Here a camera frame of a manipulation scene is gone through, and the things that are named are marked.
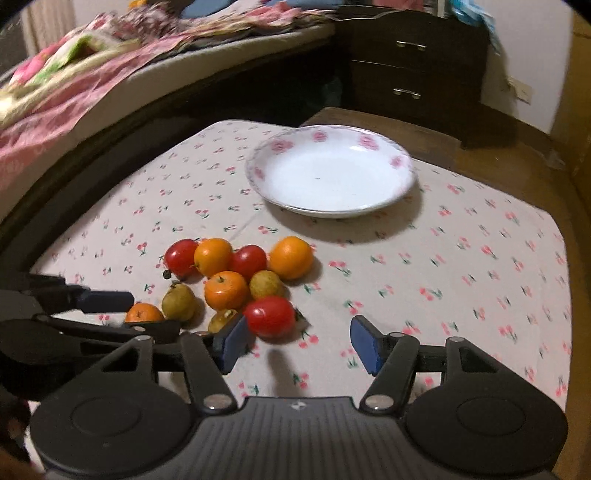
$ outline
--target red tomato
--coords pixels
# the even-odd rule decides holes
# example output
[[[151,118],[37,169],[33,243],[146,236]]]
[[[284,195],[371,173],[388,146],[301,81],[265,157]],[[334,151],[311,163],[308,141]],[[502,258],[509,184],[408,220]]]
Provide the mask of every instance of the red tomato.
[[[252,333],[262,338],[280,338],[296,325],[296,311],[283,297],[265,297],[244,308],[246,323]]]
[[[173,273],[179,279],[186,278],[195,273],[195,260],[193,255],[199,243],[190,238],[185,238],[173,243],[164,254],[164,265],[167,271],[164,272],[164,278],[170,278]]]
[[[239,273],[248,282],[251,277],[261,270],[267,269],[267,254],[256,245],[247,245],[236,250],[232,255],[228,270]]]

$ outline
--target white wall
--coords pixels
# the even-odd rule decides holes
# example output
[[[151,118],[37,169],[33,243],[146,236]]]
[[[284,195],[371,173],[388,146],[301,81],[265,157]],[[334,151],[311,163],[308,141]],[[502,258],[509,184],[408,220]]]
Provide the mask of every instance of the white wall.
[[[482,102],[550,133],[569,62],[572,11],[562,0],[476,0],[495,17],[504,50],[489,52]],[[515,100],[508,74],[534,89],[531,105]]]
[[[76,24],[86,24],[101,12],[115,10],[120,14],[125,13],[129,2],[130,0],[72,0]]]

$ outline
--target wall socket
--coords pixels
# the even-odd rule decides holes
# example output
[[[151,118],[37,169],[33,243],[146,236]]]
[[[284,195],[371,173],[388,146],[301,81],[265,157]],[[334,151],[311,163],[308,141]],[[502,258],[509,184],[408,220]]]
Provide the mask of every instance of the wall socket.
[[[509,84],[509,87],[511,87],[511,90],[513,90],[515,93],[515,96],[518,100],[531,105],[531,97],[534,94],[534,89],[531,86],[520,82],[513,77],[507,77],[507,83]]]

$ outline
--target plate rim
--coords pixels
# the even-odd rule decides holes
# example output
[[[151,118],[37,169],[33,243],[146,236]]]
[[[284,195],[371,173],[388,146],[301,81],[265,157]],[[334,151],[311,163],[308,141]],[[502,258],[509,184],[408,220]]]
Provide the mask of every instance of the plate rim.
[[[395,203],[396,201],[398,201],[400,198],[402,198],[406,193],[408,193],[410,191],[410,189],[413,187],[414,183],[416,182],[416,174],[415,174],[415,170],[413,167],[413,161],[414,158],[408,153],[408,151],[400,146],[399,143],[395,142],[394,140],[392,140],[391,138],[386,137],[385,135],[379,134],[377,132],[372,132],[371,130],[367,130],[365,128],[360,128],[360,127],[350,127],[348,125],[338,125],[338,124],[319,124],[319,125],[305,125],[303,127],[287,127],[289,128],[289,130],[287,131],[283,131],[283,132],[278,132],[275,135],[272,135],[270,137],[268,137],[267,139],[265,139],[263,142],[259,143],[258,146],[252,151],[252,153],[250,154],[250,156],[246,159],[245,162],[245,170],[246,172],[248,172],[249,167],[252,165],[252,163],[254,162],[254,159],[256,157],[256,155],[258,154],[258,152],[263,149],[264,147],[266,147],[268,144],[272,143],[273,140],[276,140],[278,137],[281,137],[289,132],[293,132],[293,131],[306,131],[306,130],[312,130],[312,129],[319,129],[321,127],[330,127],[330,128],[337,128],[337,129],[346,129],[346,130],[353,130],[353,131],[357,131],[361,134],[366,134],[366,135],[376,135],[377,137],[380,137],[382,140],[384,140],[386,143],[394,145],[397,149],[399,149],[403,154],[405,154],[407,156],[407,158],[410,160],[410,181],[408,182],[408,185],[405,185],[405,187],[402,190],[402,193],[400,194],[399,197],[397,197],[395,200],[389,199],[389,200],[384,200],[383,202],[379,202],[379,203],[375,203],[373,205],[367,206],[367,207],[363,207],[363,208],[357,208],[357,209],[349,209],[349,210],[312,210],[312,209],[307,209],[307,208],[302,208],[302,207],[298,207],[295,205],[289,205],[288,203],[279,203],[276,200],[273,200],[271,198],[269,198],[266,195],[263,195],[261,193],[261,191],[259,190],[258,186],[254,183],[254,181],[252,181],[252,179],[250,178],[250,176],[247,174],[246,175],[246,179],[249,183],[249,185],[255,190],[255,192],[257,192],[264,200],[266,200],[269,203],[272,203],[273,205],[277,205],[280,208],[286,208],[286,209],[291,209],[292,211],[297,210],[299,212],[301,212],[302,215],[305,215],[306,213],[317,213],[317,214],[321,214],[321,215],[351,215],[351,214],[363,214],[363,213],[370,213],[370,212],[374,212],[376,210],[379,210],[380,208],[384,208],[388,205],[391,205],[393,203]]]

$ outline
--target silver screw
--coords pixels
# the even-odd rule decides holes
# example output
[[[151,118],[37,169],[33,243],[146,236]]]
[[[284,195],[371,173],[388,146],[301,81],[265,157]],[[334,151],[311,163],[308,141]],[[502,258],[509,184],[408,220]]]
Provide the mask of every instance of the silver screw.
[[[232,399],[224,393],[216,393],[205,397],[203,399],[203,404],[209,408],[209,410],[223,410],[232,405]]]
[[[365,404],[372,410],[387,410],[394,405],[394,399],[387,395],[371,395],[365,399]]]

